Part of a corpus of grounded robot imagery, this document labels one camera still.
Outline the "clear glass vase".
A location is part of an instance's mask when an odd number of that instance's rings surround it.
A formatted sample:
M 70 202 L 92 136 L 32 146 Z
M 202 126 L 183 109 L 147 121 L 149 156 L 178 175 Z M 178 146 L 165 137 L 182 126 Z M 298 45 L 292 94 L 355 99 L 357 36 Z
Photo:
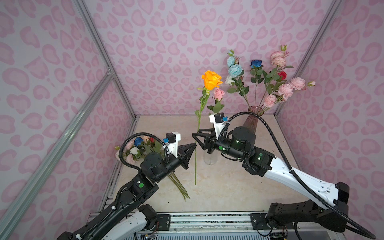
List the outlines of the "clear glass vase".
M 219 159 L 218 154 L 219 154 L 218 151 L 214 151 L 211 154 L 209 154 L 208 152 L 204 152 L 204 155 L 203 155 L 204 163 L 209 166 L 215 165 Z

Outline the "purple ribbed glass vase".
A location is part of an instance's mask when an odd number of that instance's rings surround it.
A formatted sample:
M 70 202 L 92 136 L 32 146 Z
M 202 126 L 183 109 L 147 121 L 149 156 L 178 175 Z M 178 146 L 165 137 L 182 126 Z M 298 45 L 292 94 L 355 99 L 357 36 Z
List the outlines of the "purple ribbed glass vase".
M 262 116 L 264 114 L 263 109 L 258 106 L 251 106 L 248 108 L 248 112 L 254 113 L 258 116 Z M 247 119 L 243 123 L 243 127 L 247 128 L 251 133 L 255 134 L 257 131 L 259 119 L 255 116 L 248 115 Z

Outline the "single pink rose stem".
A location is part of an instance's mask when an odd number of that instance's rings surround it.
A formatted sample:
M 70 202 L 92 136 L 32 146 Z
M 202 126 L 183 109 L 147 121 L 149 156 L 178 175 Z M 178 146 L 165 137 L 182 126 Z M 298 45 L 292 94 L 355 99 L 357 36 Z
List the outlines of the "single pink rose stem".
M 222 104 L 222 100 L 225 94 L 226 93 L 220 88 L 215 88 L 213 90 L 213 99 L 215 100 L 215 104 L 207 106 L 207 109 L 210 110 L 213 114 L 218 114 L 225 106 Z

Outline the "orange rose stem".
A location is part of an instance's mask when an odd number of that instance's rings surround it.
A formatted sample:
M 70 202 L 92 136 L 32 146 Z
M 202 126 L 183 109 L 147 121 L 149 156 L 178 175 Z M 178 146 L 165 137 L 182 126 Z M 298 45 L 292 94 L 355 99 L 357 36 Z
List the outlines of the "orange rose stem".
M 203 110 L 207 105 L 208 99 L 210 98 L 211 91 L 213 91 L 215 88 L 219 88 L 223 83 L 222 77 L 213 71 L 206 71 L 202 75 L 202 80 L 204 82 L 204 86 L 202 88 L 198 88 L 198 90 L 202 91 L 202 96 L 199 98 L 200 107 L 195 111 L 195 115 L 198 118 L 197 131 L 200 129 Z

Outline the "white rose stem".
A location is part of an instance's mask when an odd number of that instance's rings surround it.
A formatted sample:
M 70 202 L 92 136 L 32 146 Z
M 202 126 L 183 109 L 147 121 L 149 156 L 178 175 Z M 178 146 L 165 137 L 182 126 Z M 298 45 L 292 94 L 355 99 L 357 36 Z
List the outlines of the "white rose stem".
M 226 77 L 226 81 L 225 81 L 225 83 L 226 83 L 227 85 L 229 85 L 229 86 L 233 86 L 233 85 L 235 84 L 235 80 L 233 79 L 233 76 L 228 75 L 228 76 Z

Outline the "light blue flower spray stem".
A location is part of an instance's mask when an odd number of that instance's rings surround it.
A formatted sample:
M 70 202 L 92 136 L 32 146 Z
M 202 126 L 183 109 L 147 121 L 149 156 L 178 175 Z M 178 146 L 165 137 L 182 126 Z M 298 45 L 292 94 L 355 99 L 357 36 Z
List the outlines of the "light blue flower spray stem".
M 233 76 L 235 80 L 235 84 L 233 86 L 229 86 L 227 92 L 230 94 L 238 93 L 247 103 L 247 106 L 250 107 L 250 103 L 247 97 L 249 93 L 249 87 L 245 85 L 244 82 L 244 68 L 240 64 L 240 57 L 235 55 L 234 50 L 229 50 L 228 59 L 227 59 L 227 67 L 228 67 L 228 75 Z

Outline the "blue rose stem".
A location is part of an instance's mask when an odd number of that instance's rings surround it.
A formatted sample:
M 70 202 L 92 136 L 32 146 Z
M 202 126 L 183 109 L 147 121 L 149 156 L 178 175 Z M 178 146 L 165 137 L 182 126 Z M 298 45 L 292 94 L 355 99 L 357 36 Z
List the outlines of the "blue rose stem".
M 264 66 L 262 60 L 252 60 L 251 61 L 251 82 L 255 85 L 255 94 L 254 94 L 254 105 L 257 101 L 257 87 L 258 84 L 264 81 Z

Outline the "red rose stem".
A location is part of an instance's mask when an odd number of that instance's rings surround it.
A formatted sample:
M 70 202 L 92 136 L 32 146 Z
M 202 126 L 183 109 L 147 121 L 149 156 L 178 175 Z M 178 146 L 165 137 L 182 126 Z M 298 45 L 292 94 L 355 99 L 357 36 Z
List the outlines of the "red rose stem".
M 287 78 L 287 73 L 284 71 L 279 72 L 278 75 L 280 76 L 279 78 L 280 81 L 285 81 Z

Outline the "pink rose spray stem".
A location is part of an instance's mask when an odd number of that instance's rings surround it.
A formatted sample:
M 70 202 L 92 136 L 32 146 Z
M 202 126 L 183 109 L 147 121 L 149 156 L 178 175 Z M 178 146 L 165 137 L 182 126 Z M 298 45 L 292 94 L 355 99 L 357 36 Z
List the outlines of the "pink rose spray stem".
M 286 68 L 293 68 L 293 66 L 287 64 L 287 57 L 289 55 L 287 48 L 287 45 L 281 45 L 279 51 L 271 54 L 270 58 L 273 68 L 269 72 L 264 71 L 264 84 L 268 94 L 276 93 L 278 87 L 287 81 L 287 78 L 285 81 L 280 81 L 278 73 L 281 71 L 285 72 Z

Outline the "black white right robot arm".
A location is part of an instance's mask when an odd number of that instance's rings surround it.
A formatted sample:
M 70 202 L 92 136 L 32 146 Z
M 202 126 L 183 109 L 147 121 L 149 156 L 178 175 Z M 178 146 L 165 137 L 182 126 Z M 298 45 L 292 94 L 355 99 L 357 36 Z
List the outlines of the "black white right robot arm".
M 256 147 L 256 135 L 246 127 L 229 131 L 231 122 L 242 115 L 248 115 L 248 112 L 240 112 L 230 118 L 223 113 L 211 115 L 210 122 L 214 127 L 199 129 L 192 136 L 208 154 L 219 151 L 227 160 L 240 162 L 250 175 L 274 180 L 308 198 L 308 201 L 296 204 L 272 203 L 266 214 L 267 222 L 273 221 L 282 226 L 293 223 L 295 230 L 299 222 L 317 223 L 329 231 L 343 233 L 349 230 L 362 237 L 376 239 L 371 231 L 348 216 L 349 185 L 329 183 L 292 167 L 271 127 L 256 114 L 251 115 L 265 126 L 280 158 Z

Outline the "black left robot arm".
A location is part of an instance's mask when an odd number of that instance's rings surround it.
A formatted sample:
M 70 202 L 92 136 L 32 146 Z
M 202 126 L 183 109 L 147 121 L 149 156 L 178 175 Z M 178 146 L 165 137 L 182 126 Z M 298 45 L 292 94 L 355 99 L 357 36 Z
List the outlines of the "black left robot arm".
M 124 159 L 123 150 L 130 141 L 141 136 L 153 138 L 161 145 L 165 154 L 162 156 L 160 153 L 150 153 L 140 166 L 135 166 Z M 125 166 L 137 170 L 138 173 L 119 189 L 115 200 L 92 221 L 73 233 L 63 232 L 58 238 L 60 240 L 102 240 L 134 210 L 138 210 L 144 216 L 145 222 L 132 225 L 131 232 L 147 228 L 151 222 L 154 222 L 157 214 L 145 202 L 159 189 L 158 183 L 170 173 L 178 167 L 188 169 L 189 161 L 197 147 L 195 143 L 179 146 L 179 140 L 180 137 L 176 133 L 167 133 L 163 140 L 149 133 L 137 133 L 128 137 L 121 145 L 119 159 Z

